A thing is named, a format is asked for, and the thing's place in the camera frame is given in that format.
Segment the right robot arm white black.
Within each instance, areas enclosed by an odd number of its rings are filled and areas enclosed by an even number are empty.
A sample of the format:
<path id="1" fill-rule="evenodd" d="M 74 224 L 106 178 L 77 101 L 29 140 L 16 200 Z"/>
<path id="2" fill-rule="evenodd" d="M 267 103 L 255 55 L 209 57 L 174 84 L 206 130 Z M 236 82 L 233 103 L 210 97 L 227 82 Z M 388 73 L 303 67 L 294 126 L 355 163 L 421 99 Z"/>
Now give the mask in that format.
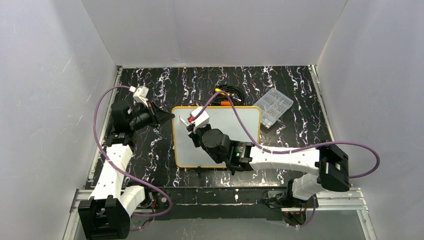
<path id="1" fill-rule="evenodd" d="M 298 148 L 257 147 L 252 142 L 231 140 L 210 124 L 186 127 L 188 137 L 217 164 L 225 164 L 232 173 L 262 169 L 284 169 L 304 172 L 287 186 L 289 198 L 306 201 L 322 191 L 347 192 L 349 158 L 338 146 L 324 145 L 307 150 Z"/>

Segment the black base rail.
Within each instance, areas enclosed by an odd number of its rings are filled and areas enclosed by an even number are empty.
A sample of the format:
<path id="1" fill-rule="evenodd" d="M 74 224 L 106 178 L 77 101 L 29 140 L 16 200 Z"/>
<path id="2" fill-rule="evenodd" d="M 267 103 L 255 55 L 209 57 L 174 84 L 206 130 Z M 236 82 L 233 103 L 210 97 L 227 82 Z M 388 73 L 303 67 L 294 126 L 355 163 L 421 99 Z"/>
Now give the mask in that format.
<path id="1" fill-rule="evenodd" d="M 285 187 L 164 187 L 171 210 L 158 221 L 182 219 L 265 219 L 306 221 L 319 206 L 317 196 L 286 201 Z"/>

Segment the white marker pen red ends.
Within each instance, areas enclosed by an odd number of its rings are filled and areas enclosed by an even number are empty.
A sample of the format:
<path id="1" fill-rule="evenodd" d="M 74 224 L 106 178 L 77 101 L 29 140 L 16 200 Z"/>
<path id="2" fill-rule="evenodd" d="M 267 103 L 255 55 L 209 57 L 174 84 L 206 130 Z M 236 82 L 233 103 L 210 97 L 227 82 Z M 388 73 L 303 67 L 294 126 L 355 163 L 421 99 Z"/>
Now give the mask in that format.
<path id="1" fill-rule="evenodd" d="M 189 124 L 185 121 L 184 118 L 182 118 L 181 116 L 179 116 L 179 120 L 187 127 L 189 126 Z"/>

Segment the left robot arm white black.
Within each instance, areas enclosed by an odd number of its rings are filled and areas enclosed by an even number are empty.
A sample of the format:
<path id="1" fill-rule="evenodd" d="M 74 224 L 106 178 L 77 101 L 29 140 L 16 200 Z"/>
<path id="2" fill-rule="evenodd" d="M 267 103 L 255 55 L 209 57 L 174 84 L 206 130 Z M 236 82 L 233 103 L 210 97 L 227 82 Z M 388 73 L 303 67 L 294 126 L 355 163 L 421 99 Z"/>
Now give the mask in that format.
<path id="1" fill-rule="evenodd" d="M 146 196 L 141 185 L 122 189 L 124 171 L 133 155 L 134 134 L 147 127 L 160 127 L 175 118 L 153 102 L 137 103 L 135 108 L 125 100 L 111 105 L 113 128 L 106 141 L 105 161 L 97 184 L 87 200 L 78 206 L 78 214 L 86 239 L 126 239 L 131 215 Z"/>

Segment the whiteboard with yellow frame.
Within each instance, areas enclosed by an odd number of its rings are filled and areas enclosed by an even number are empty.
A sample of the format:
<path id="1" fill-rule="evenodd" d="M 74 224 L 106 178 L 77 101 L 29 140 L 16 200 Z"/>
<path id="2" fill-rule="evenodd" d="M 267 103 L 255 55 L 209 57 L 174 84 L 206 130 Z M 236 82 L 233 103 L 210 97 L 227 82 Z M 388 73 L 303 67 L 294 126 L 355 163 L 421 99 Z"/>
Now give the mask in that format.
<path id="1" fill-rule="evenodd" d="M 258 142 L 261 109 L 257 106 L 236 106 L 235 108 L 250 135 Z M 202 148 L 194 146 L 193 141 L 188 137 L 187 126 L 180 120 L 180 118 L 187 120 L 195 109 L 195 106 L 176 106 L 171 111 L 175 115 L 172 119 L 175 163 L 179 168 L 223 169 L 224 163 L 215 163 Z M 209 106 L 205 112 L 209 115 L 209 123 L 213 129 L 219 129 L 231 140 L 250 141 L 230 106 Z"/>

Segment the orange handled tool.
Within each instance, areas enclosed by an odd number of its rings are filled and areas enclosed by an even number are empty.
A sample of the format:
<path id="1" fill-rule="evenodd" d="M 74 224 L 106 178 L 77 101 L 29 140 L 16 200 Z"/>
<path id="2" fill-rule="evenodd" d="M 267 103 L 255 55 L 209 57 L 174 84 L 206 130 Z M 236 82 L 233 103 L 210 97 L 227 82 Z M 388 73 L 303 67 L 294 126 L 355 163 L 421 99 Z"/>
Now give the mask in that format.
<path id="1" fill-rule="evenodd" d="M 233 105 L 230 101 L 221 101 L 219 104 L 221 107 L 231 107 Z"/>

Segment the clear plastic screw box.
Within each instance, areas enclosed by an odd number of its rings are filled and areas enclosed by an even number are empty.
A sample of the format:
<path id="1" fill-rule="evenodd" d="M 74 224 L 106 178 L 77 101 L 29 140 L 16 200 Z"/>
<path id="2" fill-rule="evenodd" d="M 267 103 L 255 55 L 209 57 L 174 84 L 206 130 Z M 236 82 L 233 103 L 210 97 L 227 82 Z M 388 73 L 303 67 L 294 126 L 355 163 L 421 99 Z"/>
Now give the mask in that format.
<path id="1" fill-rule="evenodd" d="M 260 108 L 261 124 L 269 129 L 292 107 L 293 103 L 294 101 L 285 94 L 276 88 L 271 88 L 253 106 Z"/>

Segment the yellow handled tool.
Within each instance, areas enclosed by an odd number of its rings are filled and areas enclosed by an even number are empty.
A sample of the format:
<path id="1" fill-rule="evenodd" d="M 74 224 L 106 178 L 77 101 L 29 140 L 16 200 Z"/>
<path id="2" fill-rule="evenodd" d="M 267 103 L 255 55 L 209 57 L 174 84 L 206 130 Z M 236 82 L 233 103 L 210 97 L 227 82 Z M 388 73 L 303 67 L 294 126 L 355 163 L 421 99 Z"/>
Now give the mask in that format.
<path id="1" fill-rule="evenodd" d="M 215 93 L 218 93 L 218 94 L 220 94 L 222 96 L 225 96 L 225 97 L 229 97 L 230 96 L 230 94 L 228 92 L 226 92 L 226 91 L 224 91 L 224 90 L 222 90 L 220 88 L 215 88 L 214 91 L 215 91 Z"/>

